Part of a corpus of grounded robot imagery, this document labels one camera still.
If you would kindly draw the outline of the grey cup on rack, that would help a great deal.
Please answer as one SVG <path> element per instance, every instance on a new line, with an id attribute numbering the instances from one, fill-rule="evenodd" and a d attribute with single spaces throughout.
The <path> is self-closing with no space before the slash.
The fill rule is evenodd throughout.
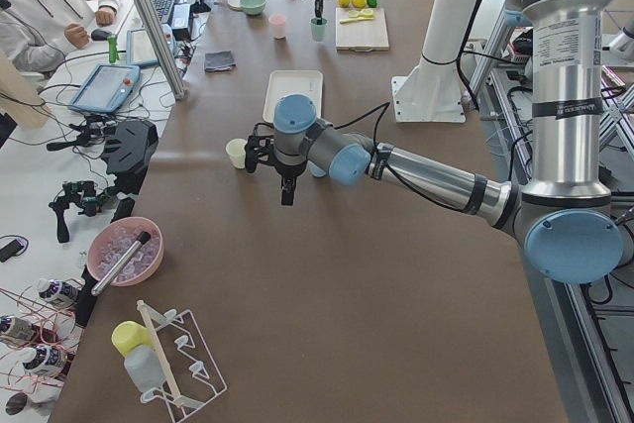
<path id="1" fill-rule="evenodd" d="M 148 345 L 133 348 L 124 358 L 124 368 L 140 393 L 160 388 L 166 382 L 159 358 Z"/>

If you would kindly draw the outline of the grey folded cloth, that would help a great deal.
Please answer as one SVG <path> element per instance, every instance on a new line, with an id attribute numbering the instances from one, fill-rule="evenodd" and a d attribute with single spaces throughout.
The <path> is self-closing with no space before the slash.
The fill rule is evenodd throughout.
<path id="1" fill-rule="evenodd" d="M 207 53 L 204 56 L 204 71 L 218 72 L 231 70 L 235 66 L 235 60 L 231 51 Z"/>

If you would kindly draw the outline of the bamboo cutting board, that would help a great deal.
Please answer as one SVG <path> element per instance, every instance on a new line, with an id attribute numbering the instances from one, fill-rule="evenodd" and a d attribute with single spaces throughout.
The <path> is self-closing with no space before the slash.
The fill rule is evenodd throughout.
<path id="1" fill-rule="evenodd" d="M 351 9 L 336 8 L 336 49 L 338 51 L 388 51 L 390 48 L 385 13 L 373 9 L 374 20 L 340 25 L 339 20 L 349 18 Z"/>

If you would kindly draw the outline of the yellow plastic knife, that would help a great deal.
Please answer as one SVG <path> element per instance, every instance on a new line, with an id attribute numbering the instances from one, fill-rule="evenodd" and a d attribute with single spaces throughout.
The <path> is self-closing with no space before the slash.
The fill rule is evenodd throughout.
<path id="1" fill-rule="evenodd" d="M 345 19 L 339 20 L 339 24 L 346 25 L 346 24 L 352 24 L 356 22 L 365 22 L 365 21 L 372 21 L 372 20 L 374 20 L 374 17 L 345 18 Z"/>

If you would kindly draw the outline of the mint green bowl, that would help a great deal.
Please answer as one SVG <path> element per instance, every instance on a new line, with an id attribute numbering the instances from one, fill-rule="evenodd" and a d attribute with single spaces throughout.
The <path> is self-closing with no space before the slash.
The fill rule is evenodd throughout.
<path id="1" fill-rule="evenodd" d="M 241 10 L 249 16 L 260 15 L 266 6 L 266 0 L 240 0 Z"/>

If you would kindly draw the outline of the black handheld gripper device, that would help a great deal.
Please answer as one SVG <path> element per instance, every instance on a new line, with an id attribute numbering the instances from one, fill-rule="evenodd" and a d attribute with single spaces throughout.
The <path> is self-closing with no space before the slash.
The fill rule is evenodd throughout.
<path id="1" fill-rule="evenodd" d="M 88 217 L 95 216 L 102 210 L 103 205 L 119 192 L 116 186 L 106 187 L 103 191 L 97 192 L 95 182 L 92 180 L 66 181 L 62 184 L 61 193 L 49 203 L 56 216 L 56 238 L 61 244 L 69 241 L 69 233 L 64 220 L 64 211 L 71 203 L 75 204 L 80 211 L 79 215 Z"/>

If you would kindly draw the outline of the pink plastic cup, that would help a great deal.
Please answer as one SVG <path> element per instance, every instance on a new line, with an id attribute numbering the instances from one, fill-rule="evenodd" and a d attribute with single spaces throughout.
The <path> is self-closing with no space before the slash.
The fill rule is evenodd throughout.
<path id="1" fill-rule="evenodd" d="M 271 35 L 276 40 L 282 40 L 286 37 L 287 18 L 282 14 L 273 14 L 268 17 L 268 24 Z"/>

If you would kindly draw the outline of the seated person in hoodie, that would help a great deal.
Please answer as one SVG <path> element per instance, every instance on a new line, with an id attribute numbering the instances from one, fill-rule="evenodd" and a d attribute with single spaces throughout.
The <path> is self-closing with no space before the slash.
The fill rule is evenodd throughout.
<path id="1" fill-rule="evenodd" d="M 1 49 L 20 71 L 47 74 L 91 42 L 88 27 L 116 22 L 121 0 L 7 0 Z"/>

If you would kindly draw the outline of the mint green cup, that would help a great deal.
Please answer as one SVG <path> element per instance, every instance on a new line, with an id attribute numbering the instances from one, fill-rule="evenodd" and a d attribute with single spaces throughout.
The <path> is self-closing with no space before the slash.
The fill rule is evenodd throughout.
<path id="1" fill-rule="evenodd" d="M 314 42 L 323 42 L 328 21 L 324 18 L 312 18 L 310 21 L 311 37 Z"/>

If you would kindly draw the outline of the cream plastic cup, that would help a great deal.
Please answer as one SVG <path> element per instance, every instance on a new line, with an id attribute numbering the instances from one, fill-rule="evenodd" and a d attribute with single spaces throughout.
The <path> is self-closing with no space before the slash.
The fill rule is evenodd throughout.
<path id="1" fill-rule="evenodd" d="M 230 140 L 225 146 L 226 154 L 232 166 L 237 169 L 244 169 L 246 166 L 246 145 L 246 139 L 236 138 Z"/>

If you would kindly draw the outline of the aluminium frame post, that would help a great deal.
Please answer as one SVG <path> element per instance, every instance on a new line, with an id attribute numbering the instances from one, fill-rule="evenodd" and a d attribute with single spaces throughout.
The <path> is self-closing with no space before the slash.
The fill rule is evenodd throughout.
<path id="1" fill-rule="evenodd" d="M 186 95 L 186 88 L 176 67 L 174 57 L 167 46 L 154 3 L 152 0 L 133 1 L 171 92 L 176 100 L 181 100 Z"/>

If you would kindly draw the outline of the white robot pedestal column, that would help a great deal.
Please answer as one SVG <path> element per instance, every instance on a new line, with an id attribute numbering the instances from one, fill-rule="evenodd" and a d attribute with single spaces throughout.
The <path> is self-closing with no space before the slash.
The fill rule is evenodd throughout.
<path id="1" fill-rule="evenodd" d="M 434 0 L 418 65 L 392 78 L 399 123 L 463 123 L 457 61 L 481 0 Z"/>

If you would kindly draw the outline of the blue teach pendant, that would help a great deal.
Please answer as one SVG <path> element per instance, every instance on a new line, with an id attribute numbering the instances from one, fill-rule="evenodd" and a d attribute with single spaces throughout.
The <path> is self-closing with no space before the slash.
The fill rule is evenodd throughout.
<path id="1" fill-rule="evenodd" d="M 175 55 L 177 45 L 171 27 L 167 24 L 161 24 L 160 26 L 169 51 L 172 55 Z M 126 63 L 138 67 L 153 66 L 159 63 L 145 28 L 133 29 L 127 32 Z"/>
<path id="2" fill-rule="evenodd" d="M 73 111 L 112 113 L 120 108 L 140 79 L 140 68 L 129 64 L 98 64 L 68 104 Z"/>

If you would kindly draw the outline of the green handled tool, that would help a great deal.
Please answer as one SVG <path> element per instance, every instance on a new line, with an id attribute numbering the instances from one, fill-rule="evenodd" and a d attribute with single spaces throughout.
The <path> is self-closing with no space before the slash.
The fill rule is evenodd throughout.
<path id="1" fill-rule="evenodd" d="M 108 43 L 108 61 L 110 64 L 115 64 L 119 61 L 118 51 L 118 37 L 111 34 L 107 38 Z"/>

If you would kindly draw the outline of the blue plastic cup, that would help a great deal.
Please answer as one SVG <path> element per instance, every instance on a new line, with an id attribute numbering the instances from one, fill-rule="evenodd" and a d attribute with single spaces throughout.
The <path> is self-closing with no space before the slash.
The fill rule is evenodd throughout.
<path id="1" fill-rule="evenodd" d="M 325 176 L 328 175 L 328 173 L 326 171 L 324 171 L 319 166 L 317 166 L 317 165 L 315 165 L 313 163 L 309 164 L 309 169 L 310 169 L 311 174 L 314 177 L 317 177 L 317 178 L 325 177 Z"/>

